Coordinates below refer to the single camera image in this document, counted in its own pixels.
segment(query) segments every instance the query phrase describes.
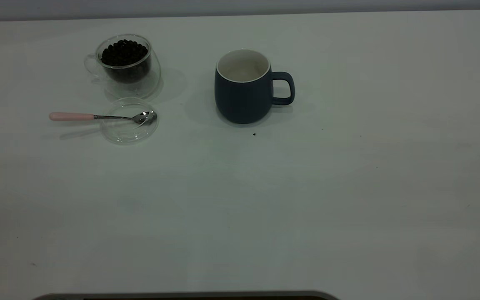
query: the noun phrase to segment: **table surface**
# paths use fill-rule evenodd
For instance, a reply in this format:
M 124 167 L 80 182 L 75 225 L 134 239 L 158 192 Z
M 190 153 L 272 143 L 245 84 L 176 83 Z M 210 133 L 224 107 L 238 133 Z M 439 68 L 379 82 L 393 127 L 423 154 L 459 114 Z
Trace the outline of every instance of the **table surface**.
M 132 32 L 152 137 L 49 121 L 108 108 L 83 58 Z M 242 47 L 295 79 L 253 125 L 213 100 Z M 0 22 L 0 300 L 227 290 L 480 299 L 480 11 Z

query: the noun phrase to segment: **coffee bean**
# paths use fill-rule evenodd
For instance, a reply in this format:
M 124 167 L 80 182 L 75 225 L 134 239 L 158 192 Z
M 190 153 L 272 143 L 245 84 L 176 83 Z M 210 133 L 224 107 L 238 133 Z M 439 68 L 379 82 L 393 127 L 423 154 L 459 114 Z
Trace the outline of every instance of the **coffee bean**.
M 103 50 L 101 61 L 109 66 L 126 66 L 139 61 L 147 52 L 145 46 L 133 40 L 119 40 Z

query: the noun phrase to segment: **metal spoon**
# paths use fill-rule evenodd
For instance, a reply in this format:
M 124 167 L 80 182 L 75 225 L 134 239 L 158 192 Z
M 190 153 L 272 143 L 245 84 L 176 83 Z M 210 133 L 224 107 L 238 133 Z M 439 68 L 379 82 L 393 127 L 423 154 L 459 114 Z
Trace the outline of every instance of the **metal spoon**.
M 120 120 L 132 120 L 137 124 L 142 124 L 145 120 L 150 119 L 151 124 L 157 118 L 157 113 L 153 110 L 148 112 L 141 112 L 134 117 L 120 117 L 120 116 L 100 116 L 92 114 L 78 114 L 72 112 L 53 112 L 49 114 L 51 121 L 90 121 L 90 120 L 104 120 L 104 119 L 120 119 Z

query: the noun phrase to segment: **wall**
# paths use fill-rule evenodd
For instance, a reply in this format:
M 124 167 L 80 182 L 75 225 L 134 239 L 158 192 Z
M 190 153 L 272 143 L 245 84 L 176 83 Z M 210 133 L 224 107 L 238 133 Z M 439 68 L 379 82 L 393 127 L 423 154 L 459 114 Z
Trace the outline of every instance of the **wall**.
M 480 0 L 0 0 L 0 20 L 480 9 Z

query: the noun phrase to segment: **glass cup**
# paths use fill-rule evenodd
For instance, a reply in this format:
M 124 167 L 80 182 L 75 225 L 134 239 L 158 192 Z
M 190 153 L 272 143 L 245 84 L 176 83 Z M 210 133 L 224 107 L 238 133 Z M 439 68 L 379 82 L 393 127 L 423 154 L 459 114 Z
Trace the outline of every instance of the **glass cup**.
M 103 51 L 110 45 L 120 41 L 130 40 L 147 48 L 147 53 L 139 61 L 126 66 L 109 66 L 101 61 Z M 153 51 L 151 43 L 143 36 L 122 34 L 102 42 L 95 54 L 87 55 L 84 66 L 107 92 L 118 98 L 139 97 L 151 95 L 160 80 L 160 63 Z

